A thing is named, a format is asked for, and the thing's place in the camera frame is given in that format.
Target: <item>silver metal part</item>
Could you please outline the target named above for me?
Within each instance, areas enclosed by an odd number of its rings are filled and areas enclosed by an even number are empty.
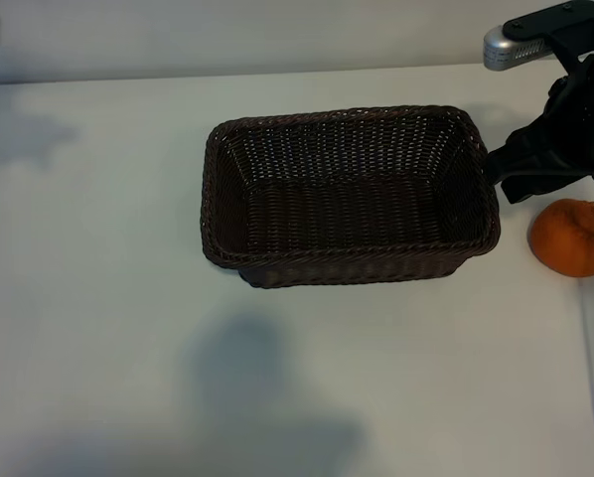
[[[503,27],[496,27],[485,35],[485,67],[501,72],[553,53],[544,40],[515,42],[503,35]]]

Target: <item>mandarin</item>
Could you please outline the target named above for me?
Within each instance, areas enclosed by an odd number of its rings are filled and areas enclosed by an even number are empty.
[[[594,202],[552,203],[533,222],[529,241],[549,268],[568,276],[594,275]]]

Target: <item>white wall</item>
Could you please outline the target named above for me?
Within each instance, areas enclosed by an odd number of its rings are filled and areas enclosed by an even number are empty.
[[[477,63],[555,0],[0,0],[0,82]]]

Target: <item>wicker basket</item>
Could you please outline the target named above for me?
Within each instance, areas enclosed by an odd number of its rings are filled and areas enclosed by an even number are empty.
[[[226,122],[207,143],[205,255],[264,288],[449,275],[500,236],[486,155],[448,106]]]

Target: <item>tabletop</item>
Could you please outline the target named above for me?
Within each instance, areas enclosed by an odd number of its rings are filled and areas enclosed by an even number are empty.
[[[0,476],[593,477],[594,279],[526,242],[593,182],[499,195],[498,246],[434,280],[254,289],[205,259],[199,227],[225,120],[451,104],[491,150],[562,74],[0,86]]]

